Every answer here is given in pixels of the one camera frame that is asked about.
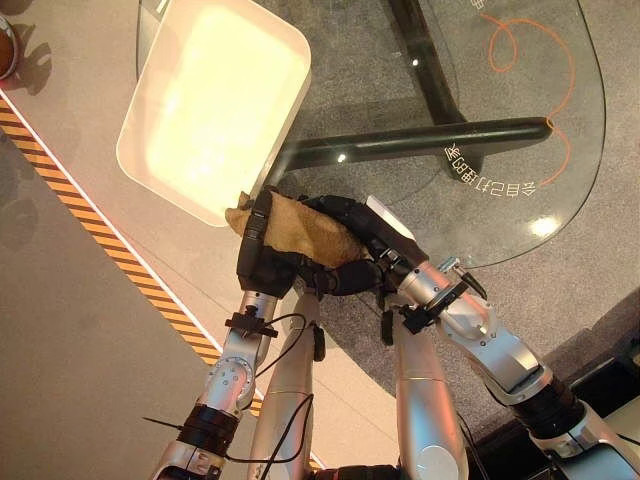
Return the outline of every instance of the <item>wire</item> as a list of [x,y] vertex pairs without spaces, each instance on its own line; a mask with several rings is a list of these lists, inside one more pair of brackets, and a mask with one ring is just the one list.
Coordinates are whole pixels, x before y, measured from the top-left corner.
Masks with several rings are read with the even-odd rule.
[[158,425],[162,425],[164,427],[171,427],[171,428],[175,428],[176,430],[182,430],[182,426],[180,425],[174,425],[173,423],[163,422],[162,420],[156,420],[155,418],[142,417],[142,419],[151,423],[157,423]]
[[633,438],[629,438],[626,435],[622,435],[621,433],[618,433],[618,436],[621,439],[626,440],[629,443],[633,443],[634,445],[638,445],[640,447],[640,442],[638,440],[634,440]]
[[482,475],[482,478],[484,480],[489,480],[489,474],[487,473],[487,470],[484,468],[484,464],[482,463],[482,460],[480,459],[480,454],[478,453],[478,450],[476,449],[476,443],[473,440],[473,435],[471,434],[471,429],[469,428],[469,425],[467,424],[467,421],[464,419],[464,417],[462,415],[460,415],[460,412],[456,412],[458,414],[458,418],[460,419],[460,421],[464,424],[464,428],[461,428],[462,430],[462,435],[464,435],[465,440],[467,441],[467,445],[469,445],[469,450],[471,450],[471,455],[473,455],[474,460],[476,461],[476,465],[478,466],[478,470],[480,470],[480,474]]
[[[275,460],[276,455],[278,454],[278,451],[280,450],[280,447],[282,447],[282,444],[284,443],[285,439],[287,438],[287,435],[289,434],[289,430],[291,430],[291,426],[293,425],[293,421],[296,419],[296,417],[298,416],[298,413],[300,413],[300,410],[302,410],[302,407],[304,407],[305,403],[309,403],[309,406],[307,407],[307,411],[305,413],[304,416],[304,423],[302,425],[302,437],[300,439],[300,446],[298,447],[298,450],[296,451],[296,453],[289,457],[289,458],[284,458],[281,460]],[[276,464],[276,463],[289,463],[293,460],[295,460],[296,458],[298,458],[298,456],[300,455],[300,453],[302,452],[302,448],[304,447],[304,438],[307,434],[307,424],[309,422],[309,414],[311,413],[311,406],[313,405],[313,393],[310,393],[309,395],[307,395],[305,397],[304,400],[302,400],[302,402],[300,402],[300,404],[296,407],[295,411],[293,412],[293,414],[291,415],[291,418],[289,419],[289,423],[287,423],[287,426],[284,429],[284,432],[282,432],[282,435],[280,436],[280,440],[278,440],[278,443],[276,444],[276,447],[273,451],[273,453],[271,454],[271,457],[267,460],[263,460],[263,459],[252,459],[252,458],[234,458],[230,455],[225,455],[224,458],[226,458],[227,460],[229,460],[230,462],[235,462],[235,463],[265,463],[267,464],[267,467],[265,468],[265,471],[263,472],[263,476],[262,478],[266,478],[266,473],[269,471],[269,469],[271,468],[271,465]]]
[[302,334],[306,330],[306,328],[307,328],[307,317],[305,317],[301,313],[287,313],[286,315],[282,315],[282,316],[280,316],[278,318],[275,318],[275,319],[271,320],[270,322],[267,322],[265,324],[265,326],[273,325],[274,323],[279,322],[280,320],[284,320],[285,318],[290,318],[290,317],[300,317],[300,318],[302,318],[302,321],[304,322],[304,324],[302,325],[302,329],[300,330],[300,333],[298,333],[298,336],[293,341],[293,343],[291,345],[289,345],[280,355],[278,355],[273,362],[271,362],[269,365],[267,365],[262,370],[260,370],[258,373],[256,373],[256,378],[258,378],[260,375],[265,373],[267,370],[269,370],[271,367],[273,367],[276,363],[278,363],[280,360],[282,360],[282,357],[284,357],[287,353],[289,353],[293,349],[293,347],[295,347],[297,345],[298,341],[300,340],[300,337],[302,337]]

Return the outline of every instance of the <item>gray floor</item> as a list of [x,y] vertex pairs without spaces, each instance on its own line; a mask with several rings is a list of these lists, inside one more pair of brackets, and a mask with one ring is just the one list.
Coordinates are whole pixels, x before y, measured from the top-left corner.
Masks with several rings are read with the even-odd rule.
[[142,417],[184,421],[206,365],[4,134],[0,322],[0,477],[146,478],[176,432]]
[[[154,268],[160,273],[163,270],[171,271],[172,275],[178,274],[186,280],[190,289],[188,296],[194,298],[193,304],[198,305],[198,300],[201,300],[196,313],[199,317],[206,318],[217,314],[221,308],[216,302],[219,296],[224,296],[224,291],[218,290],[216,275],[217,271],[223,269],[233,271],[233,252],[223,254],[216,251],[212,245],[217,243],[207,229],[185,217],[177,209],[165,205],[141,187],[126,183],[126,178],[115,165],[115,140],[135,85],[135,3],[125,0],[60,0],[53,6],[44,3],[4,2],[0,11],[12,15],[18,25],[19,32],[23,34],[23,42],[27,45],[28,59],[21,66],[18,76],[4,88],[10,90],[12,99],[87,189],[91,198],[136,245],[146,247],[158,255],[158,258],[150,260]],[[607,98],[607,136],[594,189],[576,218],[551,241],[524,256],[475,271],[489,291],[501,318],[543,355],[554,352],[584,329],[591,328],[623,298],[635,291],[639,283],[640,189],[637,172],[640,167],[640,151],[637,138],[640,133],[640,97],[637,82],[640,42],[635,25],[640,22],[640,6],[633,0],[616,2],[615,8],[609,2],[597,0],[585,0],[582,6],[602,66]],[[384,90],[383,86],[378,85],[376,88]],[[38,182],[36,178],[28,183]],[[96,372],[105,381],[99,388],[92,387],[92,391],[102,392],[97,395],[108,398],[112,408],[109,410],[112,418],[103,418],[100,427],[104,428],[91,430],[91,439],[99,437],[99,430],[109,432],[107,427],[111,426],[115,430],[105,435],[105,438],[97,438],[96,441],[102,443],[95,445],[107,448],[116,458],[122,458],[118,455],[125,455],[126,452],[120,449],[115,439],[120,438],[119,435],[136,438],[137,430],[133,426],[137,424],[132,419],[149,414],[146,409],[148,398],[161,398],[162,387],[169,383],[178,384],[181,375],[188,370],[190,373],[182,380],[185,382],[184,390],[174,392],[176,398],[166,398],[165,393],[167,410],[158,412],[161,417],[181,417],[189,408],[192,392],[197,391],[201,385],[199,374],[202,367],[186,347],[181,346],[180,342],[172,342],[173,333],[168,330],[169,327],[162,323],[162,319],[144,303],[135,290],[104,277],[104,270],[119,275],[115,267],[109,266],[106,257],[100,257],[100,261],[95,259],[94,263],[86,258],[84,248],[97,249],[96,255],[102,255],[99,248],[91,244],[88,236],[81,231],[77,232],[80,237],[85,235],[85,240],[78,238],[77,242],[87,242],[81,247],[75,246],[77,242],[72,234],[66,230],[65,235],[61,233],[63,230],[59,219],[51,211],[58,208],[53,203],[55,198],[52,198],[52,194],[47,194],[41,182],[40,186],[43,191],[38,194],[29,193],[27,196],[31,196],[34,203],[40,205],[40,196],[50,195],[48,201],[51,205],[45,207],[47,202],[44,202],[39,207],[39,223],[33,239],[18,251],[0,246],[2,267],[5,267],[5,262],[7,265],[7,268],[0,270],[2,312],[3,315],[5,311],[10,312],[10,318],[14,322],[12,325],[16,325],[9,329],[10,335],[3,336],[2,355],[5,352],[11,355],[9,358],[12,363],[5,362],[3,358],[2,374],[12,375],[9,378],[11,383],[15,383],[16,390],[24,388],[26,398],[35,401],[34,399],[39,398],[40,390],[33,387],[33,384],[31,390],[25,385],[33,378],[43,378],[43,358],[47,359],[45,365],[53,372],[50,375],[60,377],[61,385],[69,386],[69,396],[61,404],[67,409],[67,417],[64,418],[78,421],[71,438],[65,437],[71,445],[75,445],[73,442],[77,438],[89,438],[89,433],[81,430],[88,420],[83,420],[82,416],[70,416],[72,402],[79,395],[74,390],[79,388],[79,382],[66,375],[67,372],[74,371],[70,369],[81,366],[70,365],[65,345],[39,342],[31,347],[32,350],[26,349],[26,346],[25,350],[19,350],[18,346],[26,345],[24,337],[35,337],[43,326],[51,330],[42,331],[45,335],[40,333],[40,336],[54,336],[55,324],[41,323],[42,320],[35,323],[34,319],[42,319],[43,312],[48,313],[47,319],[57,317],[69,318],[69,322],[77,321],[77,328],[84,325],[80,319],[85,319],[84,322],[91,325],[91,319],[94,318],[102,319],[100,321],[106,326],[114,321],[131,325],[131,335],[138,335],[136,342],[141,342],[140,349],[132,352],[122,341],[115,341],[114,332],[111,332],[110,338],[108,332],[96,328],[93,334],[97,338],[88,338],[95,340],[94,345],[100,345],[102,350],[85,350],[83,353],[93,355],[94,364],[102,368],[96,368]],[[153,224],[155,232],[141,219]],[[72,221],[70,217],[66,220],[67,223]],[[66,262],[60,263],[61,259],[66,259]],[[59,273],[62,265],[66,272],[64,281],[57,279],[52,286],[50,279],[53,272]],[[113,283],[114,286],[104,289],[102,282],[93,283],[95,279],[102,280],[103,277],[106,278],[105,285]],[[78,278],[84,278],[84,281],[79,281]],[[27,294],[25,285],[39,287],[47,296]],[[110,292],[109,298],[113,302],[105,303],[105,291]],[[100,306],[108,304],[108,313],[99,308],[97,311],[81,310],[77,315],[72,314],[71,305],[77,305],[80,298],[95,299],[99,302],[96,305]],[[83,308],[89,309],[90,305],[93,302],[86,301]],[[371,298],[366,296],[353,301],[336,300],[326,304],[324,313],[328,319],[333,319],[330,324],[332,336],[341,342],[370,375],[389,387],[390,358],[371,333],[378,330],[377,315],[371,306]],[[127,312],[133,307],[136,312],[138,307],[141,311],[146,309],[146,313],[137,315],[136,323],[124,323],[131,318]],[[635,305],[632,303],[631,308],[636,308],[637,311],[637,302]],[[146,323],[142,323],[146,318],[144,315],[148,315]],[[165,328],[164,333],[153,330]],[[7,343],[8,339],[12,339],[16,346],[8,344],[5,347],[5,339]],[[160,346],[163,349],[162,355],[153,357],[153,352]],[[461,412],[476,430],[492,423],[491,417],[497,415],[499,409],[484,393],[483,387],[459,355],[442,345],[439,348]],[[111,364],[113,369],[108,372],[104,371],[103,366],[107,354],[98,355],[98,352],[104,351],[109,352],[109,359],[115,359],[115,365]],[[138,352],[144,353],[140,359],[131,357]],[[116,363],[119,358],[137,365],[134,369],[136,375],[129,376],[130,372],[127,370],[127,376],[124,377],[126,381],[115,383],[121,386],[121,390],[131,392],[130,403],[135,406],[136,413],[127,417],[126,424],[112,426],[107,420],[114,422],[115,418],[128,415],[130,407],[122,398],[115,398],[117,396],[108,386],[114,384],[109,380],[123,375],[121,370],[125,363]],[[25,365],[29,370],[25,374],[20,374],[17,369],[8,371],[4,366],[9,364]],[[157,376],[156,372],[162,372],[162,377]],[[75,378],[85,381],[89,374],[83,371],[82,375],[85,376],[78,373]],[[145,380],[141,384],[140,378],[149,379],[148,383]],[[57,385],[48,385],[47,390],[43,391],[52,392],[52,395],[59,394],[56,388]],[[5,388],[2,391],[3,402],[7,397],[6,401],[13,409],[11,411],[21,411],[17,397],[7,395],[5,392],[8,390]],[[147,392],[148,398],[142,394],[136,397],[134,394],[138,391]],[[82,415],[87,419],[89,407],[84,402],[83,405],[86,409],[82,410]],[[26,411],[22,411],[21,415],[19,418],[27,422],[27,425],[34,425],[33,422],[39,420],[39,417],[29,417],[30,413]],[[56,428],[59,430],[53,431],[63,432],[61,424]],[[155,427],[141,428],[147,429],[144,431],[146,434],[140,435],[140,441],[135,442],[135,445],[141,446],[140,455],[145,458],[140,461],[140,471],[147,472],[148,469],[144,467],[153,460],[153,454],[149,452],[158,451],[166,441],[165,437],[160,439],[159,436],[166,435],[168,438],[172,433],[158,431]],[[19,435],[16,434],[13,438],[14,445],[21,446]],[[153,444],[143,445],[147,441]],[[46,443],[34,446],[36,447],[42,449],[39,455],[50,456],[56,452],[49,451]],[[68,459],[65,455],[70,455],[69,452],[70,450],[65,450],[59,454]]]

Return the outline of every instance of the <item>robotic hand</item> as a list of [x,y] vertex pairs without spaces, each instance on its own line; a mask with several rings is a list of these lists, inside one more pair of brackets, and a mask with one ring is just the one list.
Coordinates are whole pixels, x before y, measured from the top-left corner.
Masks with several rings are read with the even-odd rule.
[[[251,404],[255,378],[260,374],[257,368],[271,338],[277,336],[272,327],[276,303],[297,276],[304,280],[307,293],[290,315],[302,321],[292,322],[278,358],[286,357],[275,365],[254,436],[252,460],[247,461],[251,463],[248,478],[310,478],[307,420],[311,362],[319,357],[318,298],[369,289],[381,292],[385,338],[396,349],[403,478],[463,480],[468,476],[444,374],[429,336],[422,332],[431,324],[462,351],[494,398],[513,411],[533,442],[556,460],[568,478],[640,478],[638,457],[497,320],[484,289],[457,259],[438,268],[431,265],[406,227],[373,197],[366,205],[336,196],[306,200],[305,204],[346,226],[366,246],[370,258],[331,269],[313,261],[313,249],[309,258],[265,245],[272,196],[269,191],[259,194],[250,206],[238,258],[244,295],[238,312],[227,320],[230,329],[222,357],[212,367],[204,392],[152,478],[220,477],[242,411]],[[457,278],[449,279],[449,272]],[[297,418],[305,403],[307,414]],[[351,469],[348,473],[329,470],[319,472],[315,479],[395,479],[400,475],[391,467],[358,471],[359,477]]]
[[[435,268],[410,232],[401,224],[393,228],[397,219],[372,197],[367,205],[335,196],[308,204],[346,225],[380,267],[387,292],[395,289],[411,301],[399,310],[406,329],[417,334],[435,323],[441,336],[462,351],[493,397],[512,410],[534,444],[567,478],[640,478],[638,456],[497,320],[486,292],[458,259],[450,258]],[[449,271],[458,279],[450,281],[445,275]],[[406,453],[402,434],[400,441]],[[422,472],[411,471],[411,458],[401,460],[409,460],[403,463],[411,478],[423,478]]]

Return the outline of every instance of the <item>tan rag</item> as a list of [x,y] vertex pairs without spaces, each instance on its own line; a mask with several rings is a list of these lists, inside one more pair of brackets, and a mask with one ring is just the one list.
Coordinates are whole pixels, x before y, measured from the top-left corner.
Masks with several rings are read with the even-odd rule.
[[[358,239],[333,218],[275,192],[271,192],[271,197],[265,245],[280,252],[301,253],[330,268],[366,256]],[[248,198],[245,193],[240,196],[240,207]],[[225,218],[233,231],[242,236],[249,214],[249,210],[228,208]]]

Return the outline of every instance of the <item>glass tabletop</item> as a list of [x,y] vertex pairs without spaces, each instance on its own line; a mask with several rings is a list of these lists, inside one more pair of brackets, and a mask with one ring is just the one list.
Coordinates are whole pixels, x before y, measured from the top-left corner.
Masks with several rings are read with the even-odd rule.
[[[139,64],[164,3],[142,1]],[[258,3],[311,47],[311,86],[283,151],[302,155],[306,139],[327,146],[289,162],[276,177],[283,193],[374,195],[434,262],[456,255],[470,267],[537,247],[586,200],[605,115],[578,2]],[[517,118],[546,134],[521,148],[476,148],[479,132],[496,128],[477,122]],[[460,134],[452,124],[467,126]],[[425,134],[428,148],[416,147]]]

